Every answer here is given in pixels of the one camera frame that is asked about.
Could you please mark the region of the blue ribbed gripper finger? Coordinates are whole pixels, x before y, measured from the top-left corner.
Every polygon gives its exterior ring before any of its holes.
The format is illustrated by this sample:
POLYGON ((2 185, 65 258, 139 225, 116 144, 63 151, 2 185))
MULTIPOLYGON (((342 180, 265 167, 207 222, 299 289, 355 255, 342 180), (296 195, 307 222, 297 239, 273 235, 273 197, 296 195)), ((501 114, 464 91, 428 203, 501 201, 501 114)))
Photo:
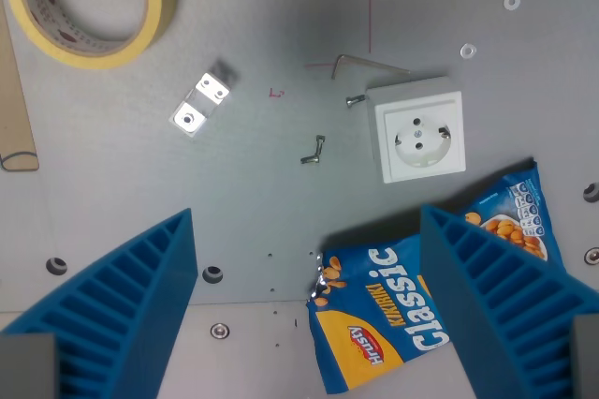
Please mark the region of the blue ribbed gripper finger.
POLYGON ((62 398, 155 398, 196 285, 184 209, 72 276, 1 331, 50 334, 62 398))
POLYGON ((433 206, 420 269, 476 397, 574 397, 572 324, 597 313, 597 291, 433 206))

